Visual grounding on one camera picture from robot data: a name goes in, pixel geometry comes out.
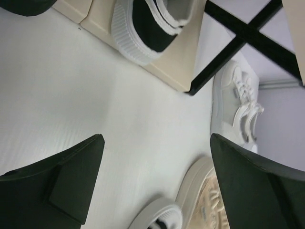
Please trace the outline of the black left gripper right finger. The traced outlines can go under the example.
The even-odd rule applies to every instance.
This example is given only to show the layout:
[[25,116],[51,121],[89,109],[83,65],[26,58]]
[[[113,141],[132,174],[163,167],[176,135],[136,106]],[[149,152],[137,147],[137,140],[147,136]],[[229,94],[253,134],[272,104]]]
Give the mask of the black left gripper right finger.
[[303,229],[305,173],[211,135],[211,153],[232,229]]

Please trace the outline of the black white sneaker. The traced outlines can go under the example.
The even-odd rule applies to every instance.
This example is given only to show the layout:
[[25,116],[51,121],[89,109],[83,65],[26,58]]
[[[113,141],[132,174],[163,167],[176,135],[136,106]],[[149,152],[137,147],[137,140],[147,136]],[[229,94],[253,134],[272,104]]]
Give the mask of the black white sneaker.
[[180,207],[171,199],[158,198],[136,216],[128,229],[181,229],[182,226]]
[[191,21],[195,0],[118,0],[111,36],[118,51],[141,66],[160,58]]

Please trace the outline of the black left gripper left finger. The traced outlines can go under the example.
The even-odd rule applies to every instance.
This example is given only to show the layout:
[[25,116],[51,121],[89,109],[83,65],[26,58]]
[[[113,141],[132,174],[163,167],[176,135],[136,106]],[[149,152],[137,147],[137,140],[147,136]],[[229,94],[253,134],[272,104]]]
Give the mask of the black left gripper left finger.
[[93,135],[0,177],[2,229],[79,229],[85,224],[104,150]]

